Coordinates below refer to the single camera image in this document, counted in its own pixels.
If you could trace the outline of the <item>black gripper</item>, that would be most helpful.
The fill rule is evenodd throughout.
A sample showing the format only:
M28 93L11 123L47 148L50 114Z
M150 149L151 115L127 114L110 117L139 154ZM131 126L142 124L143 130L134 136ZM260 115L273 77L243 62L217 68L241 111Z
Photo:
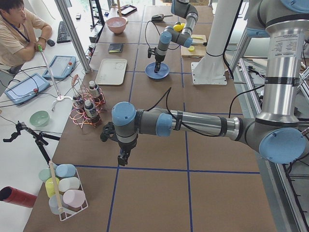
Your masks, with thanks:
M155 66L154 66L154 72L158 73L161 69L161 62L164 61L165 56L166 56L166 51L156 49L154 51L155 53Z
M130 156L130 152L132 149L134 149L137 145L137 139L129 142L129 143L123 143L123 142L118 142L120 146L120 153L117 157L118 164L120 166L126 166L128 165L128 158Z

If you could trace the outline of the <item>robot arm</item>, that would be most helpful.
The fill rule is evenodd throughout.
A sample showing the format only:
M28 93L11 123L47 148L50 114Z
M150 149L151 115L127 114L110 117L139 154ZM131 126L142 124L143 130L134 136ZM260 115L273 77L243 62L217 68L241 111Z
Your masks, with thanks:
M171 13L184 18L186 22L182 29L174 29L173 26L168 26L160 35L158 46L154 49L155 73L160 71L161 62L165 59L170 42L187 48L189 48L193 42L191 35L198 20L198 12L195 6L191 5L188 0L173 0Z
M224 75L224 53L241 5L242 0L218 1L206 54L192 69L194 84L207 84L210 77ZM150 49L155 56L154 73L160 70L170 42L183 47L193 43L191 35L198 20L197 9L188 0L173 0L171 13L184 18L185 27L182 32L166 27L158 46ZM112 108L114 136L121 148L119 165L127 165L138 134L170 136L172 129L190 130L208 137L229 137L273 163L288 164L305 154L309 141L299 129L294 108L305 32L309 30L309 1L250 0L246 19L245 32L249 39L270 38L262 110L255 119L169 110L167 102L166 109L153 107L146 111L136 110L126 101L119 102Z

